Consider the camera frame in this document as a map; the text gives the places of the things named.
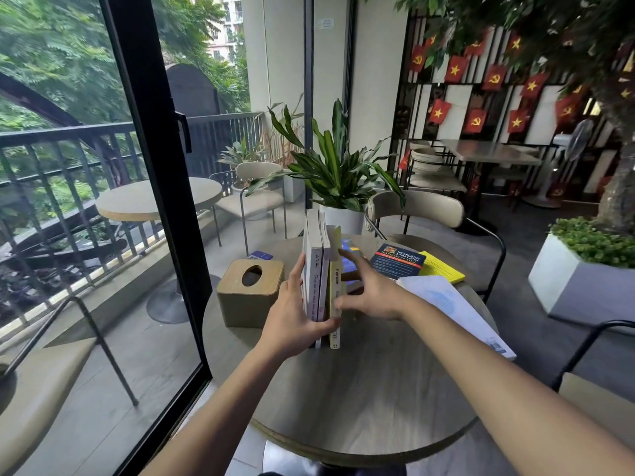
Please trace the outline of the person's left hand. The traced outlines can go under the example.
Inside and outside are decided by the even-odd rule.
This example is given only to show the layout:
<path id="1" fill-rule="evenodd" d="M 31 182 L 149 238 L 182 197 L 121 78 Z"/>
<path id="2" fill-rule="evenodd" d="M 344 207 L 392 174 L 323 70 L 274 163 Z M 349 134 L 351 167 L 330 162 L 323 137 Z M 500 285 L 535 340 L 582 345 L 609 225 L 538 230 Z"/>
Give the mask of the person's left hand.
<path id="1" fill-rule="evenodd" d="M 267 315 L 257 347 L 283 361 L 308 349 L 324 336 L 334 333 L 341 325 L 335 319 L 313 322 L 306 316 L 304 302 L 288 292 L 288 279 L 279 288 L 276 302 Z"/>

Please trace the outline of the person's right hand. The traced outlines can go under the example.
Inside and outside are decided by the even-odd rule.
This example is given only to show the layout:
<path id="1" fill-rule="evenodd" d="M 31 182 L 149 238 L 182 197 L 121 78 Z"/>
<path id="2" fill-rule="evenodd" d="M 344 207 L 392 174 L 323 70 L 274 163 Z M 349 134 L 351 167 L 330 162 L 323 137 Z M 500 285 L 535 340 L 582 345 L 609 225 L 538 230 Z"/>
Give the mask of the person's right hand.
<path id="1" fill-rule="evenodd" d="M 404 319 L 416 307 L 418 298 L 415 295 L 378 273 L 361 255 L 342 249 L 339 253 L 356 266 L 356 271 L 350 275 L 363 283 L 362 293 L 368 298 L 368 313 L 365 314 L 383 319 Z"/>

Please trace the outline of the thick white book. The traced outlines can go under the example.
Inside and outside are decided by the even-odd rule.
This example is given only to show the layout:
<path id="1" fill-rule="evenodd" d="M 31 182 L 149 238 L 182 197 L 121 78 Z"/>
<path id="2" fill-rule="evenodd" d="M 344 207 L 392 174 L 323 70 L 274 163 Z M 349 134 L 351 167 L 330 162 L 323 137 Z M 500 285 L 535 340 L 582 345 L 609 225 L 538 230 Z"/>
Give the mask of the thick white book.
<path id="1" fill-rule="evenodd" d="M 304 309 L 309 320 L 319 319 L 323 242 L 317 208 L 306 209 L 303 235 L 305 266 L 302 271 Z"/>

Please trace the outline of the thin white book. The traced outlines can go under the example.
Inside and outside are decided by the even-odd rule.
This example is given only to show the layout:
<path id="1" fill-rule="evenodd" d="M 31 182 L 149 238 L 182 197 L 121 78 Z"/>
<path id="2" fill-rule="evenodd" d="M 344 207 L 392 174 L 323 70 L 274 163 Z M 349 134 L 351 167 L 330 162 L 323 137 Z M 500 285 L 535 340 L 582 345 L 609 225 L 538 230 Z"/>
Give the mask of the thin white book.
<path id="1" fill-rule="evenodd" d="M 329 262 L 331 254 L 331 243 L 328 234 L 328 226 L 323 211 L 319 211 L 319 228 L 322 240 L 322 261 L 321 278 L 319 290 L 318 322 L 326 320 L 327 292 L 329 287 Z"/>

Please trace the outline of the yellow spine book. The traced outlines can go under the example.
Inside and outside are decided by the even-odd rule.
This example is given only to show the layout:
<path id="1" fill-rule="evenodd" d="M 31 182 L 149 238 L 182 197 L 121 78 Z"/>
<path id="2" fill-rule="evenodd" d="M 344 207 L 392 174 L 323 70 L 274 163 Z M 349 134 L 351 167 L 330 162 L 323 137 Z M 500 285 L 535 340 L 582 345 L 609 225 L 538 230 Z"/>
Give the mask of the yellow spine book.
<path id="1" fill-rule="evenodd" d="M 339 250 L 342 247 L 342 231 L 339 226 L 330 225 L 326 226 L 329 243 L 330 243 L 330 256 L 329 256 L 329 272 L 328 272 L 328 293 L 326 296 L 326 302 L 328 303 L 328 316 L 329 319 L 335 319 L 340 322 L 342 317 L 341 310 L 335 307 L 335 301 L 342 295 L 342 274 L 344 271 L 344 265 L 342 262 L 342 256 Z"/>

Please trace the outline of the person's left forearm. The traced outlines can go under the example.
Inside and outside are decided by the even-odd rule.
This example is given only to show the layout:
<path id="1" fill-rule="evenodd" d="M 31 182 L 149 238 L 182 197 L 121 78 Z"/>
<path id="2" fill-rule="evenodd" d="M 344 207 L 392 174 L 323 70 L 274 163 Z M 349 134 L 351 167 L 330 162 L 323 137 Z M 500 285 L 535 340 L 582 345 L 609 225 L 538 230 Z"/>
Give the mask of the person's left forearm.
<path id="1" fill-rule="evenodd" d="M 224 476 L 277 370 L 309 345 L 259 341 L 139 476 Z"/>

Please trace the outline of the person's right forearm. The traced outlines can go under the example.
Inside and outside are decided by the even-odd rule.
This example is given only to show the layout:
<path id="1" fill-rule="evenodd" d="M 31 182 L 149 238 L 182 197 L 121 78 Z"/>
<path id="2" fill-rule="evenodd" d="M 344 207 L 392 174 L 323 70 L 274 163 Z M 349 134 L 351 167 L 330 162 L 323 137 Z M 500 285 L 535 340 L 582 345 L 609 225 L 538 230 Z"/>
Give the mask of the person's right forearm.
<path id="1" fill-rule="evenodd" d="M 521 476 L 635 476 L 635 453 L 418 296 L 401 317 L 452 377 Z"/>

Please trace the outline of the bright blue book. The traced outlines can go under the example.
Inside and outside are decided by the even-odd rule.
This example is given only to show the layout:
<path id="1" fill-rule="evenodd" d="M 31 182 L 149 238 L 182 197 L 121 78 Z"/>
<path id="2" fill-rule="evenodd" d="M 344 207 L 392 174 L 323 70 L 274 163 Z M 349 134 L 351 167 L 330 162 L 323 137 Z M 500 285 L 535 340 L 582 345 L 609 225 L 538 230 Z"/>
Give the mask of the bright blue book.
<path id="1" fill-rule="evenodd" d="M 353 254 L 358 254 L 362 256 L 360 248 L 357 247 L 356 243 L 352 239 L 344 238 L 341 243 L 342 250 L 349 251 Z M 347 294 L 353 294 L 354 292 L 362 289 L 363 283 L 358 279 L 348 279 L 347 277 L 356 271 L 356 266 L 353 261 L 348 260 L 347 258 L 342 259 L 343 264 L 343 281 L 345 283 L 345 289 Z"/>

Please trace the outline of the wooden tissue box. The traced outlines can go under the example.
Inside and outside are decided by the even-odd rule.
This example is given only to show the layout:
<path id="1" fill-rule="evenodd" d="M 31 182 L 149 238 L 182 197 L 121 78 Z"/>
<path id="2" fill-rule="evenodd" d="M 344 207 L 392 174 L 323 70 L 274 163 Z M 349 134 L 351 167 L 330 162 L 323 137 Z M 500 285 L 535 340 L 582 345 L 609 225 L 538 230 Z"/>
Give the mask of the wooden tissue box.
<path id="1" fill-rule="evenodd" d="M 237 259 L 229 264 L 217 286 L 225 326 L 262 329 L 283 277 L 284 264 L 277 260 Z"/>

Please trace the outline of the dark blue book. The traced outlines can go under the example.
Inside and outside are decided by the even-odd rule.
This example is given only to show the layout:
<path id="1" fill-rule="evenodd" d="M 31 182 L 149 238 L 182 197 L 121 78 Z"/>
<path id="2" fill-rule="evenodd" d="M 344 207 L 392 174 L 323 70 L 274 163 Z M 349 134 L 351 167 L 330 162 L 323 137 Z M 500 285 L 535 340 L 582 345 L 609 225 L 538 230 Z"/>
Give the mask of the dark blue book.
<path id="1" fill-rule="evenodd" d="M 425 260 L 426 255 L 384 243 L 370 259 L 370 265 L 378 273 L 398 280 L 401 277 L 418 276 Z"/>

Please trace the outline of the white round plant pot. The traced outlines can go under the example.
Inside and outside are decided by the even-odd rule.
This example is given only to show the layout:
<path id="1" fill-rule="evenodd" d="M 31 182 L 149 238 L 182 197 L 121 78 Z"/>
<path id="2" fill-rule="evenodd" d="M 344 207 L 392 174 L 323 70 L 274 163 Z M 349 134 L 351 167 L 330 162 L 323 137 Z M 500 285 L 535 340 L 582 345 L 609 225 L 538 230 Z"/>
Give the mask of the white round plant pot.
<path id="1" fill-rule="evenodd" d="M 361 235 L 364 230 L 364 213 L 350 209 L 339 209 L 318 205 L 327 226 L 339 226 L 342 234 Z"/>

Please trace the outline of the beige balcony chair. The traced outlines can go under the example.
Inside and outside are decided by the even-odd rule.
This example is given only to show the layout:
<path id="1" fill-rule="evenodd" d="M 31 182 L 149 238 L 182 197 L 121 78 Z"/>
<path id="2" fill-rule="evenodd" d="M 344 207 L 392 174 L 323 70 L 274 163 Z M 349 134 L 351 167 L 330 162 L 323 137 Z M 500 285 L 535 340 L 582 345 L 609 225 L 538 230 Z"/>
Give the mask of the beige balcony chair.
<path id="1" fill-rule="evenodd" d="M 221 199 L 211 208 L 219 247 L 222 247 L 222 242 L 217 207 L 241 220 L 246 255 L 250 254 L 246 231 L 246 220 L 249 217 L 271 212 L 274 220 L 275 210 L 282 208 L 284 238 L 288 239 L 285 189 L 282 180 L 285 172 L 282 166 L 275 162 L 249 161 L 238 164 L 233 173 L 236 178 L 246 181 L 246 186 L 238 189 L 237 193 L 228 195 L 221 191 Z"/>

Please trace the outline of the white and light blue booklet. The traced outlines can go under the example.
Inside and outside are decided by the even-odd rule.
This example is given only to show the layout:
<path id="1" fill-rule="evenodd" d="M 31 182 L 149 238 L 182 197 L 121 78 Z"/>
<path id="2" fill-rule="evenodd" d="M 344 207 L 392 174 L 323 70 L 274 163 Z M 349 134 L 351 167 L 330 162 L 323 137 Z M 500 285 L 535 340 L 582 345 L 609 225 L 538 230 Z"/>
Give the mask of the white and light blue booklet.
<path id="1" fill-rule="evenodd" d="M 472 336 L 508 360 L 517 355 L 498 334 L 493 322 L 480 314 L 450 282 L 442 276 L 401 277 L 397 285 L 435 306 Z"/>

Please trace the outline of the green leafy potted plant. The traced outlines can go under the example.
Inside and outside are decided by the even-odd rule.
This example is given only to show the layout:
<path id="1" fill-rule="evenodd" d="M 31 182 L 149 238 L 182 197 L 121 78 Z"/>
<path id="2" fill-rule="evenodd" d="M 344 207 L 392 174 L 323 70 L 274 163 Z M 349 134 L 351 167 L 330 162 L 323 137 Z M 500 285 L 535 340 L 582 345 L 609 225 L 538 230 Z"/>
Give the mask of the green leafy potted plant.
<path id="1" fill-rule="evenodd" d="M 378 163 L 390 157 L 377 154 L 382 140 L 371 150 L 364 147 L 350 151 L 348 115 L 339 99 L 333 103 L 330 130 L 321 132 L 317 120 L 312 119 L 312 138 L 317 140 L 319 152 L 297 140 L 291 131 L 288 107 L 284 109 L 285 127 L 275 118 L 272 110 L 269 113 L 275 129 L 300 148 L 299 152 L 293 152 L 295 162 L 284 169 L 284 176 L 303 180 L 306 187 L 318 196 L 313 202 L 363 212 L 369 198 L 377 193 L 374 184 L 379 179 L 387 190 L 403 198 L 402 188 Z"/>

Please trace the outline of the small balcony potted plant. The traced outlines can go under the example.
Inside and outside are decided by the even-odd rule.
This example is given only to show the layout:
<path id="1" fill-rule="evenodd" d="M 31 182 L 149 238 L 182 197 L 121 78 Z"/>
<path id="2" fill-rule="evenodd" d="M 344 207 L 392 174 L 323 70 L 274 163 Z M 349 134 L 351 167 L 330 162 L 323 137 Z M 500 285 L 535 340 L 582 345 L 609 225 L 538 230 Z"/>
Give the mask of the small balcony potted plant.
<path id="1" fill-rule="evenodd" d="M 243 136 L 241 141 L 235 141 L 230 146 L 226 146 L 226 150 L 220 153 L 218 158 L 219 164 L 229 167 L 227 170 L 221 170 L 212 174 L 211 179 L 217 180 L 221 184 L 230 183 L 233 190 L 241 190 L 249 185 L 249 181 L 238 178 L 235 175 L 235 169 L 238 165 L 245 162 L 263 162 L 264 149 L 257 144 L 255 148 L 248 146 L 246 138 Z"/>

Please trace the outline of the tall balcony potted plant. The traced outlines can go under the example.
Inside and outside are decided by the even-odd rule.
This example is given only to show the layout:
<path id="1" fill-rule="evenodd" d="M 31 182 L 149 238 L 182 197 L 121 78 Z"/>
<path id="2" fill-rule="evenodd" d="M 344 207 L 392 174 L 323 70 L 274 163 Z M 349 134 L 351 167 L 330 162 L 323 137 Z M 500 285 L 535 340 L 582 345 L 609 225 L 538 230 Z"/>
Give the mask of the tall balcony potted plant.
<path id="1" fill-rule="evenodd" d="M 304 94 L 301 93 L 297 103 L 292 104 L 288 109 L 290 115 L 291 131 L 298 141 L 304 139 L 304 114 L 303 110 Z M 272 125 L 269 110 L 274 112 L 275 118 L 285 127 L 284 109 L 287 107 L 282 102 L 274 103 L 270 108 L 262 113 L 262 126 L 260 128 L 260 138 L 263 158 L 265 161 L 279 164 L 283 169 L 287 169 L 289 165 L 295 162 L 293 152 L 299 152 L 300 148 L 287 140 Z M 305 192 L 304 182 L 286 176 L 283 180 L 284 196 L 286 202 L 294 204 L 297 199 L 301 198 Z"/>

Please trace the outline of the stack of beige chairs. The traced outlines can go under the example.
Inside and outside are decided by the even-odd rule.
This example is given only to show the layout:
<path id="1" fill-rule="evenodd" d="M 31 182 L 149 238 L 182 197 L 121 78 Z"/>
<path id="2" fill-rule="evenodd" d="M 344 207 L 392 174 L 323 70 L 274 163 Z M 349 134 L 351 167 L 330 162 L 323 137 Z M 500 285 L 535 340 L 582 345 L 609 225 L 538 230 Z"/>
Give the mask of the stack of beige chairs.
<path id="1" fill-rule="evenodd" d="M 405 188 L 451 196 L 467 192 L 467 187 L 458 179 L 452 164 L 429 143 L 410 142 L 408 149 Z"/>

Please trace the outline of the round balcony table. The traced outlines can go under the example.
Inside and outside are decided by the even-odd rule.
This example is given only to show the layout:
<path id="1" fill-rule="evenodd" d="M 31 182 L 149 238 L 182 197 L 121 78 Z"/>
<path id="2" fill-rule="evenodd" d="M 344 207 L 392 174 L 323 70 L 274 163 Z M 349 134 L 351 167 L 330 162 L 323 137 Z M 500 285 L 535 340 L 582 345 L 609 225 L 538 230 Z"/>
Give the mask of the round balcony table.
<path id="1" fill-rule="evenodd" d="M 189 183 L 195 208 L 211 210 L 218 233 L 215 204 L 223 195 L 221 184 L 209 178 L 193 177 L 189 178 Z M 96 207 L 101 216 L 112 221 L 143 223 L 161 219 L 148 180 L 125 184 L 103 192 L 96 200 Z M 146 310 L 151 319 L 162 324 L 180 324 L 189 320 L 177 279 L 155 289 L 148 298 Z"/>

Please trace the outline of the square grey table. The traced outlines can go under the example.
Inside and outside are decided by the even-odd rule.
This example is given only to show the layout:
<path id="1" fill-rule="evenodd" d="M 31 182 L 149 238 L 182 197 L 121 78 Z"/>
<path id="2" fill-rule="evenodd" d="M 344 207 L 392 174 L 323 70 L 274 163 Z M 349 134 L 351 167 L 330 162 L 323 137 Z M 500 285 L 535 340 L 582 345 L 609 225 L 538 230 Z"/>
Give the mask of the square grey table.
<path id="1" fill-rule="evenodd" d="M 473 169 L 476 164 L 481 165 L 478 187 L 471 208 L 469 212 L 466 212 L 464 221 L 456 231 L 475 236 L 485 236 L 486 230 L 495 233 L 496 227 L 493 224 L 480 219 L 483 190 L 491 178 L 492 171 L 501 164 L 533 167 L 539 166 L 541 161 L 525 151 L 519 151 L 508 144 L 494 141 L 459 139 L 439 139 L 438 141 L 468 167 Z"/>

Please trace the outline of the white angular planter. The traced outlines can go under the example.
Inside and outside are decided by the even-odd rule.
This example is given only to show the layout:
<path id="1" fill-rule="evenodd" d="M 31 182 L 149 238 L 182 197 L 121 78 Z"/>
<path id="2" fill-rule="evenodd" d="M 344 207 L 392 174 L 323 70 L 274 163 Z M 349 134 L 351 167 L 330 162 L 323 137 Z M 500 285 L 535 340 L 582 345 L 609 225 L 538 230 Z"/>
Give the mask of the white angular planter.
<path id="1" fill-rule="evenodd" d="M 635 322 L 635 269 L 587 263 L 548 234 L 528 281 L 546 314 L 588 328 Z"/>

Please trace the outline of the black balcony railing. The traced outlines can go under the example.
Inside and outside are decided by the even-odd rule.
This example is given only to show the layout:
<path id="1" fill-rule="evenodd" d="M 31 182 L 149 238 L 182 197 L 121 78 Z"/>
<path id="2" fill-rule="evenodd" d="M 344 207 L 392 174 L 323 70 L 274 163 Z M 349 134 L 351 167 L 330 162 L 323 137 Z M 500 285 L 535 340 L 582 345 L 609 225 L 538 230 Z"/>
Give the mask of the black balcony railing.
<path id="1" fill-rule="evenodd" d="M 132 122 L 0 133 L 0 341 L 163 240 L 96 206 L 147 178 Z"/>

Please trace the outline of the row of red flags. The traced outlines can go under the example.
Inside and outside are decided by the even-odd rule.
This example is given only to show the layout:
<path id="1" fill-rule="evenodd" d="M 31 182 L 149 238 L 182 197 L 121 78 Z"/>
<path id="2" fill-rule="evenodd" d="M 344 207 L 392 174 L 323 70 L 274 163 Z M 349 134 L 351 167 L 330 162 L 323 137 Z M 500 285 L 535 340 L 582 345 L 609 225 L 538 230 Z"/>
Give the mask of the row of red flags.
<path id="1" fill-rule="evenodd" d="M 521 200 L 536 195 L 548 176 L 547 166 L 556 152 L 554 135 L 571 134 L 579 122 L 591 119 L 594 127 L 585 150 L 577 160 L 561 166 L 549 196 L 559 201 L 599 201 L 615 172 L 622 144 L 591 92 L 578 87 L 573 90 L 576 104 L 561 102 L 564 73 L 512 71 L 506 66 L 506 50 L 520 47 L 520 37 L 497 27 L 490 27 L 482 40 L 459 55 L 446 57 L 440 67 L 427 65 L 425 56 L 438 45 L 428 32 L 434 24 L 435 20 L 415 15 L 406 27 L 391 142 L 400 156 L 398 181 L 406 183 L 409 143 L 427 142 L 475 194 L 481 165 L 468 167 L 438 140 L 494 141 L 541 161 L 533 167 L 498 165 L 483 190 Z"/>

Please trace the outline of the white standing fan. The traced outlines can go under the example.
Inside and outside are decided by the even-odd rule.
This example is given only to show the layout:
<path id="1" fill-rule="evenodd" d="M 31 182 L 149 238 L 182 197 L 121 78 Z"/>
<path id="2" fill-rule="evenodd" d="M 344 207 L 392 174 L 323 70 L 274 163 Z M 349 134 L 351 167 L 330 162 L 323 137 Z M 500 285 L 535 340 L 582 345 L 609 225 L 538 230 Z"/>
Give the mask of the white standing fan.
<path id="1" fill-rule="evenodd" d="M 549 174 L 545 176 L 543 183 L 536 195 L 523 196 L 521 200 L 533 207 L 542 209 L 559 209 L 561 202 L 554 196 L 549 196 L 549 190 L 560 177 L 561 166 L 566 166 L 568 162 L 577 160 L 585 150 L 594 127 L 591 119 L 584 119 L 579 122 L 573 133 L 560 133 L 554 135 L 552 144 L 556 146 L 556 152 L 549 161 Z"/>

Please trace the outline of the large indoor tree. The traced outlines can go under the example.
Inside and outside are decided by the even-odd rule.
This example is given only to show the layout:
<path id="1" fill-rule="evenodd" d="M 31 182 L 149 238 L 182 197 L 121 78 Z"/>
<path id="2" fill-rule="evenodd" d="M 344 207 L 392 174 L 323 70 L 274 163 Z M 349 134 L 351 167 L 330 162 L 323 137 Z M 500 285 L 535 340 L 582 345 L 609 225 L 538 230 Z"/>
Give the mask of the large indoor tree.
<path id="1" fill-rule="evenodd" d="M 622 141 L 615 172 L 587 223 L 556 229 L 581 258 L 635 269 L 635 73 L 616 68 L 619 49 L 635 42 L 635 0 L 393 0 L 396 10 L 440 15 L 433 61 L 458 55 L 491 26 L 520 37 L 508 48 L 514 68 L 539 63 L 567 75 L 565 92 L 591 92 Z"/>

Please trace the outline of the beige chair black frame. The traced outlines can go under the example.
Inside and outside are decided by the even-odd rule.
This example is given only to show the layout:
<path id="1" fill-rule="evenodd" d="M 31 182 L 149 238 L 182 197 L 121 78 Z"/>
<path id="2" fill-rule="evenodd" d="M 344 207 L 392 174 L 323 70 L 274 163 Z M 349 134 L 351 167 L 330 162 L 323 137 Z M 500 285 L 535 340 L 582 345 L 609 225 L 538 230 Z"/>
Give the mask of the beige chair black frame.
<path id="1" fill-rule="evenodd" d="M 507 248 L 504 240 L 495 232 L 489 230 L 477 221 L 468 218 L 465 215 L 464 206 L 459 200 L 439 193 L 430 193 L 425 191 L 407 190 L 403 192 L 403 198 L 392 191 L 383 191 L 378 192 L 369 198 L 363 214 L 366 222 L 369 224 L 371 230 L 375 232 L 376 236 L 379 236 L 383 240 L 406 246 L 418 253 L 424 251 L 438 258 L 443 263 L 463 274 L 465 276 L 464 282 L 481 297 L 483 303 L 488 302 L 498 274 L 504 263 Z M 406 217 L 406 224 L 402 234 L 385 236 L 381 232 L 378 225 L 380 220 L 387 216 Z M 501 254 L 498 257 L 498 261 L 496 262 L 495 269 L 489 282 L 485 282 L 483 279 L 480 279 L 457 257 L 439 244 L 422 237 L 409 235 L 407 230 L 410 217 L 433 221 L 451 229 L 459 228 L 467 222 L 471 228 L 476 229 L 477 235 L 488 235 L 493 237 L 500 246 Z"/>
<path id="2" fill-rule="evenodd" d="M 635 452 L 635 402 L 630 402 L 573 374 L 574 368 L 599 336 L 613 328 L 627 328 L 635 331 L 635 322 L 610 320 L 591 328 L 581 345 L 551 383 L 551 389 Z"/>
<path id="3" fill-rule="evenodd" d="M 69 303 L 77 304 L 94 336 L 35 350 Z M 79 297 L 68 296 L 11 362 L 0 358 L 0 476 L 13 476 L 40 445 L 96 345 L 102 348 L 132 405 L 139 405 L 90 311 Z"/>

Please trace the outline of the black sliding door frame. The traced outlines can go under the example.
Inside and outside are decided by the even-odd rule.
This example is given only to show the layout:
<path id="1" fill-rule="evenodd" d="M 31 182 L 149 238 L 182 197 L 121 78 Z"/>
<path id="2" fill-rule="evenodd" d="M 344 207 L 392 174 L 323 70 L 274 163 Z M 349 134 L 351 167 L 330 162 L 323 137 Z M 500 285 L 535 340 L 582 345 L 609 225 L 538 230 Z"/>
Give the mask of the black sliding door frame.
<path id="1" fill-rule="evenodd" d="M 211 381 L 202 342 L 211 280 L 152 0 L 99 2 L 200 361 L 113 475 L 137 476 L 157 462 L 156 454 Z"/>

